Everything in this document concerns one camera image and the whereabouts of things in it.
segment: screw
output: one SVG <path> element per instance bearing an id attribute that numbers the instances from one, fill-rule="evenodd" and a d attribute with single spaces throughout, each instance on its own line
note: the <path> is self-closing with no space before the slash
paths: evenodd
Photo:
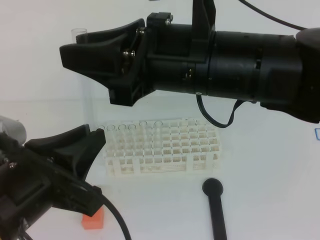
<path id="1" fill-rule="evenodd" d="M 50 157 L 50 158 L 47 158 L 46 160 L 49 161 L 50 163 L 53 163 L 55 159 L 53 157 Z"/>
<path id="2" fill-rule="evenodd" d="M 170 24 L 171 24 L 170 18 L 168 18 L 167 20 L 165 20 L 164 24 L 167 25 L 167 26 L 170 25 Z"/>
<path id="3" fill-rule="evenodd" d="M 136 52 L 135 51 L 124 51 L 123 53 L 122 53 L 122 55 L 125 57 L 125 58 L 128 58 L 129 56 L 130 57 L 134 57 L 135 55 L 136 55 Z"/>
<path id="4" fill-rule="evenodd" d="M 9 168 L 14 169 L 18 164 L 16 162 L 9 163 Z"/>
<path id="5" fill-rule="evenodd" d="M 122 55 L 127 58 L 127 57 L 129 56 L 129 52 L 128 52 L 128 51 L 124 51 L 124 52 L 122 53 Z"/>
<path id="6" fill-rule="evenodd" d="M 23 225 L 23 227 L 24 227 L 25 230 L 27 230 L 30 226 L 29 226 L 28 223 L 26 223 L 26 224 Z"/>
<path id="7" fill-rule="evenodd" d="M 136 34 L 139 34 L 139 35 L 144 35 L 145 34 L 145 27 L 138 27 L 136 30 L 135 30 L 135 33 Z"/>

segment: orange block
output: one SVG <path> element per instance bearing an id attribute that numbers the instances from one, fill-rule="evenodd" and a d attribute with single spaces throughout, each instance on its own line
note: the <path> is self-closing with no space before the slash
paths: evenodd
<path id="1" fill-rule="evenodd" d="M 92 217 L 83 215 L 82 226 L 84 229 L 102 229 L 104 227 L 104 208 L 101 207 Z"/>

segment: metal cylinder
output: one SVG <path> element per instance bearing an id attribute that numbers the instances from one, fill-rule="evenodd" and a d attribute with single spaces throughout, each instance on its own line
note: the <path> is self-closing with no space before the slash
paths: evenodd
<path id="1" fill-rule="evenodd" d="M 4 116 L 0 116 L 0 133 L 7 134 L 21 145 L 27 140 L 27 132 L 24 125 L 19 121 Z"/>

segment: black cable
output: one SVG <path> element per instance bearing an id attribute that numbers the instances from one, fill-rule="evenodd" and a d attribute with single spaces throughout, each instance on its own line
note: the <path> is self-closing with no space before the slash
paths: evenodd
<path id="1" fill-rule="evenodd" d="M 305 27 L 302 27 L 302 26 L 297 26 L 297 25 L 294 25 L 294 24 L 291 24 L 289 22 L 286 22 L 286 21 L 283 21 L 283 20 L 280 20 L 274 16 L 271 16 L 269 15 L 268 13 L 264 12 L 264 11 L 261 11 L 259 8 L 256 8 L 255 6 L 251 5 L 250 3 L 248 3 L 246 0 L 238 0 L 239 2 L 243 3 L 244 5 L 246 5 L 247 7 L 249 7 L 250 9 L 252 9 L 253 11 L 265 16 L 266 18 L 272 20 L 272 21 L 275 21 L 279 24 L 282 24 L 282 25 L 285 25 L 289 28 L 293 28 L 293 29 L 296 29 L 296 30 L 299 30 L 299 31 L 302 31 L 302 30 L 305 30 L 306 28 Z"/>
<path id="2" fill-rule="evenodd" d="M 90 185 L 86 181 L 83 181 L 75 177 L 70 172 L 68 172 L 67 170 L 63 169 L 58 165 L 55 165 L 54 163 L 44 161 L 43 159 L 39 159 L 38 157 L 31 157 L 30 160 L 35 161 L 37 164 L 42 165 L 46 168 L 50 168 L 54 173 L 59 174 L 65 177 L 66 179 L 71 180 L 75 184 L 79 185 L 80 187 L 84 188 L 88 192 L 91 192 L 93 195 L 95 195 L 114 215 L 115 219 L 117 220 L 117 222 L 121 227 L 125 240 L 132 240 L 129 233 L 129 229 L 126 225 L 126 222 L 121 216 L 121 214 L 118 212 L 116 207 L 102 193 L 97 192 L 92 185 Z"/>
<path id="3" fill-rule="evenodd" d="M 234 121 L 234 117 L 235 117 L 235 111 L 237 110 L 238 107 L 241 106 L 241 104 L 243 104 L 246 101 L 242 101 L 242 100 L 237 100 L 233 106 L 233 110 L 230 116 L 230 119 L 228 121 L 227 124 L 222 124 L 216 120 L 214 120 L 206 111 L 204 103 L 202 102 L 202 96 L 201 95 L 197 95 L 196 96 L 196 102 L 198 103 L 198 107 L 200 109 L 200 112 L 202 113 L 202 115 L 205 117 L 205 119 L 207 119 L 211 124 L 213 124 L 214 126 L 224 129 L 228 126 L 230 126 L 233 121 Z"/>

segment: test tube rack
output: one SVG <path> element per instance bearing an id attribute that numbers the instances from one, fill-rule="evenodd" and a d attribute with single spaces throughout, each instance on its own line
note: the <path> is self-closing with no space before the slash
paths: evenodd
<path id="1" fill-rule="evenodd" d="M 108 176 L 208 173 L 219 167 L 218 129 L 204 119 L 108 122 L 100 128 Z"/>

